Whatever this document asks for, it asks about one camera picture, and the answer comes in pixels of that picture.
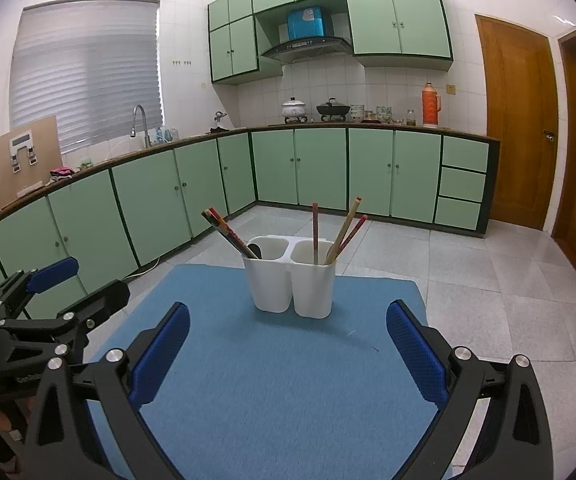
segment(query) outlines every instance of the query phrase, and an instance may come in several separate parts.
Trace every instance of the blue box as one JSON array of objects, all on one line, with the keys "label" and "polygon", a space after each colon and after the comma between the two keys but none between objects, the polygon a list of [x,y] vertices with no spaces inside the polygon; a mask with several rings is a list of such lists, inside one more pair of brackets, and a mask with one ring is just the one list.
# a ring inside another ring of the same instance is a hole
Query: blue box
[{"label": "blue box", "polygon": [[307,38],[309,36],[326,36],[328,32],[327,16],[321,11],[321,7],[308,7],[307,9],[295,10],[288,14],[288,37],[291,40]]}]

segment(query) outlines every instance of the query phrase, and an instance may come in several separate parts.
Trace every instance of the countertop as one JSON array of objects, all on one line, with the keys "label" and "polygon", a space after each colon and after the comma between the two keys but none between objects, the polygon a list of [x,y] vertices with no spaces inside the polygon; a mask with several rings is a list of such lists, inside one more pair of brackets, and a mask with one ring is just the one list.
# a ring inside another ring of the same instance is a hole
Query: countertop
[{"label": "countertop", "polygon": [[131,160],[142,158],[143,156],[153,155],[155,153],[165,152],[167,150],[174,150],[175,148],[179,148],[180,146],[194,144],[195,142],[202,142],[204,140],[209,139],[218,139],[220,137],[227,137],[231,135],[240,134],[243,132],[250,132],[250,131],[259,132],[264,130],[292,130],[294,128],[372,128],[379,130],[406,130],[414,132],[426,132],[431,134],[445,134],[454,137],[463,137],[465,139],[477,140],[479,142],[500,142],[498,139],[495,139],[493,137],[468,134],[465,132],[451,130],[449,128],[424,128],[423,126],[405,126],[403,124],[395,126],[394,124],[320,122],[320,123],[270,124],[268,126],[234,128],[226,132],[219,132],[214,134],[212,133],[202,134],[193,137],[184,137],[183,139],[173,140],[172,142],[166,142],[164,144],[157,144],[156,146],[152,146],[144,150],[139,150],[138,152],[127,153],[126,155],[117,156],[115,158],[110,158],[103,162],[99,162],[98,164],[95,164],[91,168],[78,171],[75,175],[72,175],[70,178],[65,178],[58,182],[47,184],[46,186],[36,189],[35,191],[30,192],[27,195],[21,197],[20,199],[15,200],[14,202],[8,204],[7,206],[5,206],[3,209],[0,210],[0,220],[8,215],[11,215],[12,213],[22,208],[23,206],[27,205],[28,203],[34,202],[34,200],[37,200],[59,188],[68,186],[68,184],[71,184],[77,180],[93,175],[95,173],[99,173],[100,171],[105,171],[108,170],[109,168],[119,166],[120,164],[130,162]]}]

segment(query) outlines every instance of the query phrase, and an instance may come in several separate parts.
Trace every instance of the range hood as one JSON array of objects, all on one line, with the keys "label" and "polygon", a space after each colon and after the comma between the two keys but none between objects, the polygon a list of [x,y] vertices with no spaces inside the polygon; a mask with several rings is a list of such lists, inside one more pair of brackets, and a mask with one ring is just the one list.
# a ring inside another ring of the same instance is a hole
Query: range hood
[{"label": "range hood", "polygon": [[346,40],[336,36],[310,36],[273,46],[261,55],[288,64],[333,52],[352,54],[353,48]]}]

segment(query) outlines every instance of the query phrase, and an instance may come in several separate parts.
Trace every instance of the tiled floor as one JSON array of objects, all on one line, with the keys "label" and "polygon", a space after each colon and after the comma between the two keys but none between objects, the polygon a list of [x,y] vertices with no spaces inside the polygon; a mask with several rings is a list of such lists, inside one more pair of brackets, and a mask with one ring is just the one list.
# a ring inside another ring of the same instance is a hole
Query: tiled floor
[{"label": "tiled floor", "polygon": [[[334,239],[343,218],[321,216],[320,236]],[[231,223],[244,240],[312,233],[308,212],[255,206]],[[130,283],[132,300],[91,333],[92,355],[113,328],[181,263],[243,267],[239,253],[212,233]],[[554,478],[576,465],[576,273],[548,234],[491,221],[484,239],[366,222],[340,257],[337,274],[414,280],[428,322],[453,345],[479,357],[533,362],[548,411]],[[480,401],[453,464],[468,459],[485,415]]]}]

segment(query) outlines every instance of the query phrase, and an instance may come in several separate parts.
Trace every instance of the cutting board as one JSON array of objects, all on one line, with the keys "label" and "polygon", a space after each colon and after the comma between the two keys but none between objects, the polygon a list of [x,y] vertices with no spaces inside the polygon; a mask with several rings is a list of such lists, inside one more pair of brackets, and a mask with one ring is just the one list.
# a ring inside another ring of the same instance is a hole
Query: cutting board
[{"label": "cutting board", "polygon": [[[13,171],[10,141],[31,132],[36,163],[31,165],[28,149],[17,152],[19,171]],[[50,170],[63,166],[57,136],[57,117],[49,116],[19,126],[0,137],[0,209],[50,180]]]}]

